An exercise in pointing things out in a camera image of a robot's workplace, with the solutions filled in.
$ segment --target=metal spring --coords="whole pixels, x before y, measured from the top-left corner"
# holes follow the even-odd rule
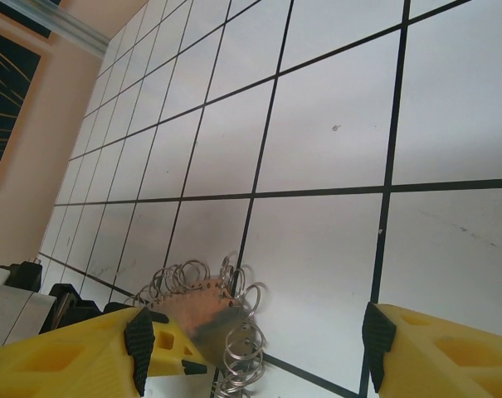
[[[236,269],[230,263],[230,256],[228,255],[223,259],[219,272],[221,279],[220,296],[223,295],[222,290],[224,288],[229,292],[234,291],[236,302],[234,305],[243,308],[246,316],[225,338],[223,361],[227,369],[222,372],[223,380],[213,383],[212,391],[216,398],[247,398],[251,395],[246,387],[260,379],[265,371],[263,348],[266,338],[253,320],[260,305],[261,290],[256,284],[246,287],[245,270]],[[190,271],[192,270],[196,271],[194,280],[190,280]],[[208,266],[198,260],[189,260],[185,263],[159,269],[155,272],[149,284],[146,284],[130,299],[132,299],[135,306],[160,303],[160,301],[172,294],[185,294],[190,290],[201,289],[197,282],[206,279],[210,279]],[[252,290],[256,291],[256,302],[250,307],[246,302],[246,297]],[[240,331],[245,332],[244,337],[237,336]],[[241,347],[242,345],[250,348],[249,354],[239,355],[233,351],[234,347]]]

